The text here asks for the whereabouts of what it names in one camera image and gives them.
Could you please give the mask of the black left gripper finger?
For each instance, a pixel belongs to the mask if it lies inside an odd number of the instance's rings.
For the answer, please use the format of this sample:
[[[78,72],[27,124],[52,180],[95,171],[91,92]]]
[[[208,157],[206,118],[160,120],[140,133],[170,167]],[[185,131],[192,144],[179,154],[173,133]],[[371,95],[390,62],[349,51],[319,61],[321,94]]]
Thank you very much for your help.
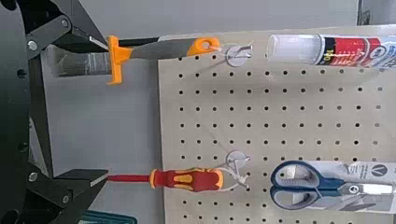
[[[74,53],[107,52],[107,42],[79,0],[17,0],[28,59],[49,45]]]
[[[31,169],[18,224],[78,224],[107,177],[101,169],[73,169],[53,178]]]

